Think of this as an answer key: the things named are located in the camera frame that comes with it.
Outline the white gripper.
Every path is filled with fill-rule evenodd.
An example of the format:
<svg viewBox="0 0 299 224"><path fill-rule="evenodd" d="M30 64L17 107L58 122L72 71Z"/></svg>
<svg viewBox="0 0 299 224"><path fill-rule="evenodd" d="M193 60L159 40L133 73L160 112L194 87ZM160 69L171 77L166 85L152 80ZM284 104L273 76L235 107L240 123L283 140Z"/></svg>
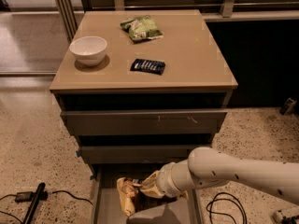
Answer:
<svg viewBox="0 0 299 224"><path fill-rule="evenodd" d="M186 190L196 189L200 180L191 173L188 163L168 163L158 172L153 172L142 181L140 191L151 198L162 199L163 196L170 198L179 196Z"/></svg>

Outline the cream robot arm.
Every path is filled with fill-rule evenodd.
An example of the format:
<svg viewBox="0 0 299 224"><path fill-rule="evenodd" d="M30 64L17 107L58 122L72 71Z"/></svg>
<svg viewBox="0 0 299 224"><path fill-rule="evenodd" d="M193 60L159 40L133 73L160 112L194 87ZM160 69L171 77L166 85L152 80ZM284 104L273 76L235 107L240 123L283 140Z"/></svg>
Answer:
<svg viewBox="0 0 299 224"><path fill-rule="evenodd" d="M152 198L173 198L229 181L299 204L298 163L241 159L211 147L198 147L186 160L164 165L142 182L140 190Z"/></svg>

